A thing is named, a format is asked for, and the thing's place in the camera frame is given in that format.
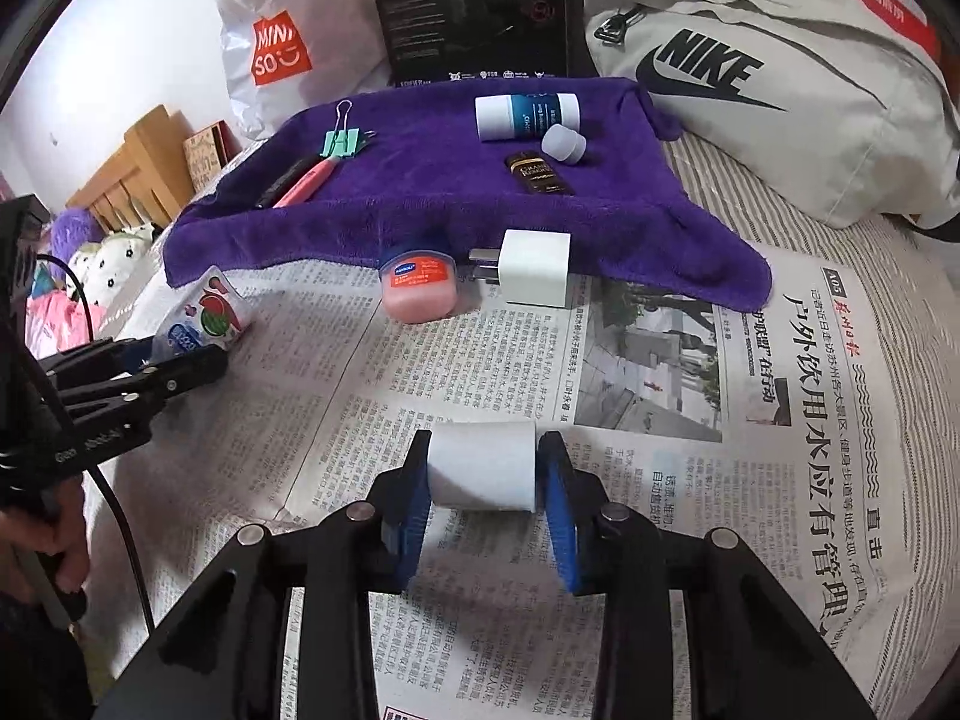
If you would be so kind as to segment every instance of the black cable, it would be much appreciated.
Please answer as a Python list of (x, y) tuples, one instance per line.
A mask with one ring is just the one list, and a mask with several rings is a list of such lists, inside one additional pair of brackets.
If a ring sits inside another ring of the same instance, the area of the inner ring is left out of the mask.
[[(77, 288), (77, 293), (80, 295), (80, 302), (83, 303), (83, 310), (86, 314), (86, 331), (89, 335), (90, 343), (93, 343), (93, 318), (90, 316), (90, 306), (86, 302), (86, 294), (83, 292), (83, 285), (80, 284), (80, 279), (77, 278), (77, 274), (74, 274), (71, 271), (70, 266), (66, 262), (62, 261), (61, 258), (55, 257), (51, 254), (38, 254), (37, 260), (42, 262), (53, 263), (56, 266), (64, 269), (64, 273), (70, 277), (70, 280), (73, 281), (73, 286)], [(49, 379), (46, 376), (43, 379), (49, 384)], [(51, 404), (51, 398), (45, 397), (44, 400), (49, 406)], [(51, 408), (56, 416), (56, 420), (61, 423), (61, 429), (64, 431), (73, 430), (73, 420), (70, 419), (70, 415), (66, 412), (66, 409), (61, 404), (59, 397), (54, 397), (52, 399), (56, 402), (56, 405), (59, 406), (59, 410), (62, 410), (62, 415), (58, 413), (58, 409)], [(92, 469), (87, 469), (86, 472), (90, 474), (90, 479), (93, 480), (93, 484), (97, 485), (97, 489), (100, 491), (100, 495), (104, 496), (104, 501), (107, 501), (107, 505), (111, 512), (113, 512), (113, 518), (117, 521), (117, 527), (120, 529), (120, 536), (123, 538), (123, 546), (127, 551), (127, 558), (130, 561), (131, 571), (133, 571), (133, 582), (136, 584), (136, 593), (140, 596), (140, 605), (143, 608), (143, 620), (147, 624), (147, 633), (152, 634), (154, 632), (154, 613), (150, 608), (150, 596), (147, 594), (147, 583), (143, 578), (143, 568), (140, 565), (140, 555), (136, 551), (136, 542), (133, 540), (133, 532), (130, 529), (130, 524), (127, 522), (127, 516), (124, 514), (123, 507), (120, 505), (120, 501), (117, 500), (116, 494), (113, 492), (113, 489), (110, 487), (107, 477), (104, 477), (104, 472), (100, 471), (98, 466), (93, 466)]]

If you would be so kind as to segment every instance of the binder clip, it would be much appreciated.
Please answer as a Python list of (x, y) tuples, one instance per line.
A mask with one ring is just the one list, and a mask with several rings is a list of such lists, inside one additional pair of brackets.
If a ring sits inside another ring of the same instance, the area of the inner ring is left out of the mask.
[(356, 127), (347, 129), (350, 108), (353, 108), (351, 100), (340, 100), (337, 103), (337, 121), (333, 125), (333, 129), (326, 132), (323, 139), (323, 150), (320, 152), (321, 156), (340, 158), (356, 156), (357, 152), (361, 151), (373, 136), (373, 133), (361, 132)]

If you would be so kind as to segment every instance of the plastic bag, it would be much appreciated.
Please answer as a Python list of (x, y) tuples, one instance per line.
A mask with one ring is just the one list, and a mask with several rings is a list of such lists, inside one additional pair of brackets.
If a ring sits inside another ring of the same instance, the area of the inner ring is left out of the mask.
[(252, 140), (304, 108), (368, 91), (365, 79), (385, 64), (373, 0), (217, 0), (217, 8), (230, 105)]

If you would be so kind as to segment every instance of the wooden bed headboard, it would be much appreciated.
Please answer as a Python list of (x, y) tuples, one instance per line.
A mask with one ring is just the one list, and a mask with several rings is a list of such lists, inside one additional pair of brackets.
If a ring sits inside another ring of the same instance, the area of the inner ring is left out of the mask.
[(166, 227), (194, 194), (184, 157), (187, 135), (157, 105), (127, 130), (123, 146), (67, 207), (88, 209), (106, 232), (147, 221)]

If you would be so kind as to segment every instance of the gray nike bag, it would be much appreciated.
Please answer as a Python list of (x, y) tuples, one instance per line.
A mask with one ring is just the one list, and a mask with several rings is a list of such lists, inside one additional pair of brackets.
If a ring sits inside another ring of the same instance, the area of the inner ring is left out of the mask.
[[(618, 44), (610, 18), (635, 4)], [(635, 77), (813, 217), (933, 226), (957, 213), (960, 125), (943, 77), (862, 2), (584, 0), (584, 13), (602, 76)]]

